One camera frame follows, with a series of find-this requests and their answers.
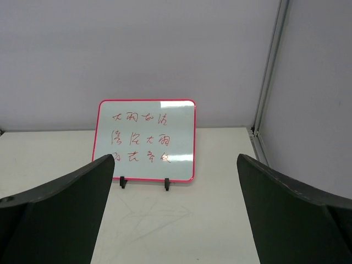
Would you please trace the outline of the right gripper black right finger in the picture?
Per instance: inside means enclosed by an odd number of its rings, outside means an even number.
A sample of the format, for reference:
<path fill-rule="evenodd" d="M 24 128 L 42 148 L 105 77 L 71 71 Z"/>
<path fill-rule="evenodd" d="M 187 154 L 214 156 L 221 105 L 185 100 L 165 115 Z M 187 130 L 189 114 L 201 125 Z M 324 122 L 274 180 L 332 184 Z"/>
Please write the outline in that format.
<path fill-rule="evenodd" d="M 237 168 L 261 263 L 351 263 L 351 200 L 240 154 Z"/>

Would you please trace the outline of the pink framed whiteboard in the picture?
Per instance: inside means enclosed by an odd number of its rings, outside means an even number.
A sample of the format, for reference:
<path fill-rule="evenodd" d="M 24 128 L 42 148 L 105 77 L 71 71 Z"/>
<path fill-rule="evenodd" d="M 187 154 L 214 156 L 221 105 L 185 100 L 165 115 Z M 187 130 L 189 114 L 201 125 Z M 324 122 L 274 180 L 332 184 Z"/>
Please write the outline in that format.
<path fill-rule="evenodd" d="M 195 176 L 196 103 L 191 99 L 103 100 L 92 159 L 111 154 L 113 179 L 189 183 Z"/>

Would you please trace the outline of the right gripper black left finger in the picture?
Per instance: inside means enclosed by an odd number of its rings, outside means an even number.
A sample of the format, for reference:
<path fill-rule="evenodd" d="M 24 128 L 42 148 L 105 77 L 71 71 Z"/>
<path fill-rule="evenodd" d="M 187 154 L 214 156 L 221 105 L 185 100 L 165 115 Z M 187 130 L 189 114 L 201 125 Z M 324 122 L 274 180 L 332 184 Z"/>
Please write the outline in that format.
<path fill-rule="evenodd" d="M 1 263 L 90 263 L 114 159 L 1 199 Z"/>

